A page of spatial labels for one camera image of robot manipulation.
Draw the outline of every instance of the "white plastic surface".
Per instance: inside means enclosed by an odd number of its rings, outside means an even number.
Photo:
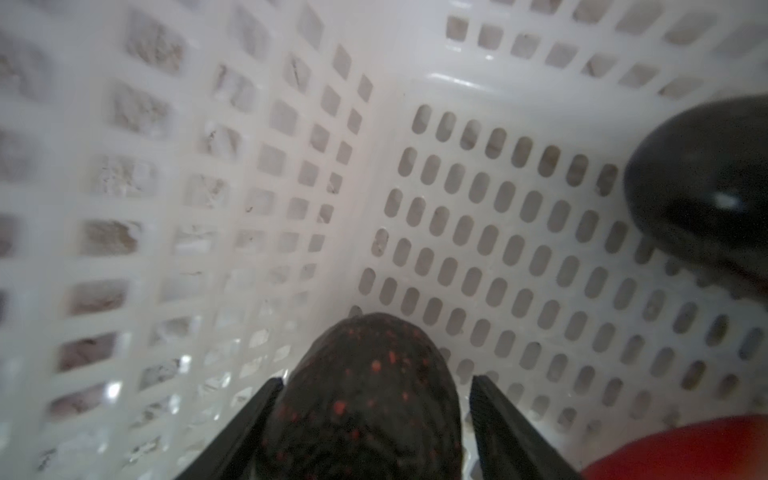
[[[768,88],[766,5],[2,0],[0,472],[173,478],[360,310],[577,467],[764,411],[766,310],[649,251],[621,175]]]

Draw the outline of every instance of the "oval hole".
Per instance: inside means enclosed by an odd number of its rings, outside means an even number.
[[[496,128],[491,132],[488,144],[485,145],[485,156],[495,160],[502,154],[504,142],[507,141],[507,131],[503,128]]]
[[[392,303],[392,299],[395,298],[395,291],[397,290],[397,282],[393,278],[384,280],[382,285],[382,291],[379,294],[379,302],[383,305],[389,305]]]
[[[389,192],[386,205],[384,206],[384,214],[389,218],[396,217],[397,212],[400,210],[400,202],[402,202],[402,192],[400,190],[394,189]]]
[[[571,204],[565,200],[558,200],[552,207],[552,213],[549,214],[549,220],[547,220],[549,231],[552,233],[562,231],[570,214]]]
[[[456,230],[453,232],[453,243],[459,246],[466,245],[474,226],[475,221],[469,215],[459,218]]]
[[[598,330],[598,334],[594,337],[592,342],[592,349],[597,353],[603,353],[611,346],[611,341],[614,339],[616,333],[616,327],[613,323],[605,323]]]
[[[635,335],[627,341],[624,351],[621,353],[620,361],[624,365],[632,365],[637,360],[640,352],[645,346],[645,340],[639,335]]]
[[[419,252],[419,257],[416,259],[416,267],[414,270],[418,275],[427,276],[429,269],[432,268],[432,261],[435,259],[435,252],[429,248],[422,248]]]
[[[538,162],[538,174],[544,178],[549,178],[554,173],[554,169],[558,166],[558,160],[560,159],[560,149],[554,145],[550,145],[544,149],[544,153],[541,154],[541,160]]]
[[[572,187],[578,187],[584,181],[584,175],[587,173],[589,159],[584,155],[576,155],[571,161],[571,167],[565,174],[565,181]]]
[[[646,322],[653,322],[659,318],[661,309],[664,308],[664,302],[667,301],[667,294],[663,290],[654,290],[648,296],[648,301],[643,308],[643,319]]]
[[[437,207],[435,214],[432,215],[432,221],[429,222],[429,232],[435,237],[439,237],[445,231],[445,225],[451,213],[445,207]]]
[[[448,171],[448,178],[445,179],[445,191],[453,195],[458,192],[464,180],[465,168],[462,164],[453,164]]]
[[[480,173],[475,175],[475,179],[472,181],[472,186],[469,188],[469,200],[474,204],[482,202],[490,183],[491,178],[488,174]]]
[[[618,174],[619,169],[616,168],[616,165],[608,164],[603,167],[603,170],[600,170],[600,177],[598,177],[598,182],[595,184],[595,191],[598,192],[598,195],[607,197],[611,194]]]
[[[482,280],[482,272],[476,266],[467,270],[467,274],[464,276],[464,283],[462,283],[462,293],[466,296],[473,296],[478,291],[478,286]]]
[[[578,258],[573,255],[565,257],[563,264],[560,265],[560,271],[558,272],[557,282],[559,286],[565,288],[573,283],[576,273],[578,273],[579,263]]]
[[[760,346],[763,345],[764,338],[765,333],[761,329],[751,329],[749,333],[747,333],[747,335],[744,337],[744,341],[741,343],[741,347],[739,347],[739,358],[745,362],[755,358],[757,350],[759,350]]]
[[[400,158],[400,165],[397,167],[397,173],[401,177],[408,177],[413,171],[413,164],[416,162],[416,149],[412,147],[406,148],[402,152]]]
[[[512,304],[512,315],[522,318],[528,314],[533,301],[533,292],[527,288],[520,290],[515,297],[515,303]]]
[[[523,202],[523,208],[520,210],[520,218],[526,223],[536,220],[542,200],[543,197],[536,190],[528,192],[528,195],[525,196],[525,201]]]
[[[581,243],[587,243],[592,240],[594,235],[594,229],[598,227],[598,221],[600,217],[598,213],[593,210],[587,210],[584,215],[581,216],[581,221],[576,229],[576,240]]]
[[[619,394],[621,393],[621,389],[623,387],[624,382],[622,382],[620,379],[611,379],[603,391],[603,405],[607,407],[616,405],[616,400],[618,400]]]
[[[563,376],[565,367],[567,366],[567,356],[563,355],[562,353],[555,355],[549,364],[549,369],[547,370],[547,380],[550,382],[559,382],[560,378]]]
[[[708,346],[718,346],[728,333],[728,315],[718,315],[712,322],[705,342]]]
[[[699,383],[701,383],[701,379],[704,377],[706,371],[707,364],[701,360],[691,363],[688,370],[685,372],[682,381],[680,381],[680,387],[682,387],[683,390],[695,390],[699,386]]]
[[[359,290],[363,295],[368,295],[371,293],[374,281],[376,281],[376,272],[374,272],[373,269],[366,268],[362,271],[360,284],[357,286],[357,290]]]
[[[531,265],[528,267],[528,271],[533,276],[541,276],[549,265],[549,259],[552,257],[552,249],[546,245],[541,245],[536,249],[531,260]]]
[[[503,278],[497,278],[491,282],[491,288],[488,289],[488,295],[485,296],[485,302],[489,306],[499,306],[502,304],[502,300],[506,293],[507,281]]]
[[[603,291],[605,280],[607,279],[608,271],[602,266],[592,270],[592,274],[589,276],[589,280],[587,280],[587,286],[584,287],[584,295],[587,298],[597,298]]]
[[[694,324],[699,307],[696,303],[687,302],[677,312],[677,317],[672,324],[672,330],[675,333],[685,333]]]
[[[509,210],[512,204],[512,198],[515,196],[515,185],[512,182],[504,182],[496,194],[496,200],[493,202],[493,208],[500,214]]]
[[[512,165],[517,168],[523,168],[528,163],[528,156],[533,148],[533,140],[528,137],[521,137],[515,145],[515,151],[512,152]]]
[[[533,405],[531,405],[531,411],[533,412],[531,419],[534,422],[543,419],[544,415],[547,413],[547,409],[549,409],[549,397],[539,395],[534,399]]]
[[[485,345],[485,340],[488,338],[488,332],[491,331],[491,323],[486,319],[480,319],[475,324],[475,328],[472,330],[472,334],[469,336],[469,342],[473,346]]]
[[[605,251],[616,253],[621,250],[621,244],[624,243],[624,238],[626,238],[628,231],[629,227],[627,227],[626,223],[615,222],[611,227],[608,238],[605,239]]]
[[[442,300],[434,297],[429,299],[427,308],[424,310],[424,316],[422,317],[424,319],[424,324],[429,326],[435,325],[440,317],[441,311]]]
[[[407,238],[401,238],[395,247],[395,254],[392,256],[392,262],[397,266],[403,266],[408,261],[408,255],[411,253],[411,242]]]
[[[453,134],[453,128],[455,126],[456,116],[453,113],[446,111],[440,119],[440,124],[437,126],[437,134],[435,134],[435,138],[441,142],[448,141],[451,134]]]
[[[647,390],[643,390],[634,397],[632,406],[629,410],[629,416],[635,420],[641,420],[645,417],[648,407],[650,406],[650,393]]]
[[[637,282],[631,278],[624,279],[619,286],[619,290],[616,291],[614,297],[614,308],[616,310],[624,310],[629,306],[634,296],[634,291],[637,289]]]
[[[459,142],[459,145],[461,145],[464,150],[471,150],[472,148],[475,148],[475,145],[478,143],[479,135],[480,122],[477,120],[470,120],[464,128],[464,133],[462,134],[462,139]]]
[[[715,391],[715,398],[718,400],[726,400],[731,396],[736,387],[739,386],[739,377],[733,373],[729,373],[724,376],[720,383],[717,384],[717,390]]]
[[[419,291],[413,287],[406,290],[406,295],[402,298],[402,304],[400,305],[400,311],[403,315],[408,316],[416,310],[416,304],[419,303]]]
[[[432,107],[429,105],[422,105],[416,111],[416,116],[413,118],[413,126],[411,129],[415,134],[423,134],[427,125],[429,124],[429,118],[432,116]]]
[[[584,312],[576,312],[571,316],[571,321],[568,322],[568,326],[565,328],[565,338],[572,342],[581,337],[584,332],[584,327],[587,325],[587,314]]]
[[[592,385],[592,380],[594,380],[594,368],[585,366],[576,377],[576,381],[574,382],[574,393],[577,395],[587,395],[589,387]]]
[[[664,347],[656,354],[656,358],[650,366],[650,374],[656,378],[666,375],[673,361],[674,351],[669,347]]]
[[[488,225],[483,229],[482,235],[480,235],[480,241],[478,242],[478,253],[486,257],[493,251],[493,246],[496,245],[496,239],[498,238],[498,228],[493,225]]]
[[[513,383],[507,389],[507,398],[513,405],[517,405],[520,402],[520,398],[523,396],[525,387],[521,383]]]
[[[453,276],[456,275],[456,269],[458,268],[458,262],[452,258],[446,258],[442,262],[440,267],[440,273],[438,273],[437,281],[440,285],[448,286],[453,281]]]
[[[504,256],[502,261],[505,265],[513,266],[520,260],[520,256],[523,253],[523,247],[525,247],[525,240],[519,235],[514,235],[509,238],[507,247],[504,249]]]
[[[440,170],[440,157],[437,155],[429,155],[427,161],[424,163],[424,169],[422,170],[422,183],[424,185],[434,184],[438,170]]]
[[[536,324],[540,329],[549,330],[560,313],[560,303],[557,300],[548,300],[541,309]]]
[[[523,369],[530,370],[536,366],[538,356],[541,355],[541,344],[531,342],[525,346],[523,356],[520,358],[520,366]]]
[[[505,359],[512,351],[512,346],[515,344],[515,332],[511,330],[505,330],[498,336],[498,342],[496,348],[493,350],[494,355],[498,358]]]
[[[389,232],[379,228],[379,231],[373,237],[373,245],[371,245],[371,253],[374,257],[380,257],[384,254],[387,242],[389,242]]]
[[[411,202],[411,208],[408,209],[408,216],[406,216],[406,223],[411,227],[417,227],[422,222],[422,215],[424,209],[427,207],[427,203],[423,198],[414,198]]]
[[[475,370],[475,363],[470,359],[463,359],[458,363],[456,369],[456,375],[458,375],[458,382],[462,385],[466,384],[472,377],[472,371]]]

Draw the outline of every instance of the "red object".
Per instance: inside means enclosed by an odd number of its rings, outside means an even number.
[[[765,480],[768,416],[730,417],[657,433],[581,474],[586,480]]]

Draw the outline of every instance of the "rectangular hole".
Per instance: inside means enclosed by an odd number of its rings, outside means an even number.
[[[502,44],[504,30],[496,25],[483,24],[478,36],[478,46],[487,50],[495,50]]]
[[[170,136],[171,107],[166,101],[117,82],[112,87],[110,123],[152,140]]]
[[[69,314],[108,312],[123,306],[128,295],[128,280],[95,280],[79,283],[71,291]]]
[[[296,123],[299,120],[299,112],[282,100],[278,100],[272,106],[270,112],[270,128],[293,136],[296,131]]]
[[[448,23],[445,26],[445,36],[451,40],[464,41],[467,38],[469,22],[463,18],[454,16],[448,17]]]
[[[229,127],[213,121],[205,122],[200,138],[200,150],[227,161],[237,161],[243,137]]]
[[[630,68],[630,70],[624,74],[624,77],[621,77],[621,80],[619,80],[619,85],[623,85],[629,88],[640,88],[651,81],[651,79],[653,79],[653,77],[655,77],[658,73],[658,68],[638,63]]]
[[[141,224],[117,220],[88,220],[83,223],[79,253],[86,257],[115,257],[136,253]]]
[[[328,130],[315,124],[315,126],[312,127],[312,134],[310,135],[310,145],[320,153],[325,153],[330,138],[331,134]]]
[[[203,255],[214,249],[217,228],[209,225],[183,225],[176,228],[174,255]]]
[[[157,193],[159,183],[159,174],[154,164],[121,155],[101,155],[96,158],[88,175],[88,191],[108,197],[153,197]]]
[[[362,78],[360,78],[360,85],[357,88],[357,94],[360,96],[360,98],[363,99],[364,102],[368,103],[368,100],[371,99],[371,93],[373,93],[373,83],[371,83],[368,77],[363,75]]]
[[[19,221],[11,215],[0,214],[0,258],[13,257],[18,243]]]
[[[28,135],[0,127],[0,182],[30,181],[35,171],[37,149],[36,142]]]
[[[284,151],[271,145],[262,145],[257,163],[257,170],[259,172],[282,177],[285,163],[286,153]]]
[[[235,249],[242,253],[256,255],[264,252],[266,233],[262,230],[240,230],[237,232]]]
[[[330,86],[326,85],[325,90],[323,90],[323,97],[320,99],[320,107],[322,107],[328,115],[335,117],[339,112],[340,104],[341,96]]]
[[[530,60],[533,54],[538,49],[538,44],[541,43],[541,37],[532,33],[521,33],[515,38],[515,43],[512,44],[511,53],[515,57],[524,58]]]
[[[546,65],[556,68],[565,68],[574,59],[578,48],[565,43],[555,43],[544,61]]]
[[[270,49],[270,33],[242,5],[235,4],[227,26],[227,34],[235,44],[258,61],[264,61]]]
[[[149,335],[149,346],[173,345],[194,336],[200,327],[202,317],[180,316],[157,323]]]
[[[220,178],[192,174],[187,181],[184,205],[196,208],[224,208],[230,196],[229,184]]]
[[[40,48],[0,31],[0,92],[46,101],[54,80],[54,64]]]
[[[275,207],[275,193],[269,190],[253,188],[248,192],[245,211],[252,215],[271,215]]]
[[[117,343],[115,332],[65,343],[59,348],[58,371],[68,372],[109,359],[114,355]]]
[[[352,67],[352,57],[349,56],[346,49],[339,45],[336,47],[336,54],[333,56],[333,69],[341,75],[344,80],[349,77],[349,70]]]
[[[309,65],[304,63],[304,60],[294,54],[288,55],[286,64],[283,67],[283,80],[288,85],[305,94],[306,88],[310,84],[311,75],[312,71]]]
[[[184,63],[187,43],[181,35],[154,18],[131,9],[125,51],[163,73],[178,75]]]
[[[299,23],[296,25],[299,35],[312,45],[315,50],[319,50],[320,41],[323,39],[323,29],[325,29],[323,21],[320,20],[320,17],[317,16],[311,7],[305,5],[299,16]]]
[[[581,73],[590,77],[603,78],[616,65],[617,61],[618,58],[612,55],[596,53],[592,55]]]
[[[232,105],[243,113],[250,113],[256,102],[256,88],[253,82],[241,73],[226,65],[219,65],[213,97],[214,100]]]
[[[160,291],[161,302],[174,302],[205,293],[208,275],[205,272],[181,272],[166,277]]]

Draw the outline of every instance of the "dark speckled object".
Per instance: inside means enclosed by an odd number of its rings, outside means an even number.
[[[342,320],[310,347],[267,420],[270,480],[458,480],[458,394],[437,347],[385,313]]]

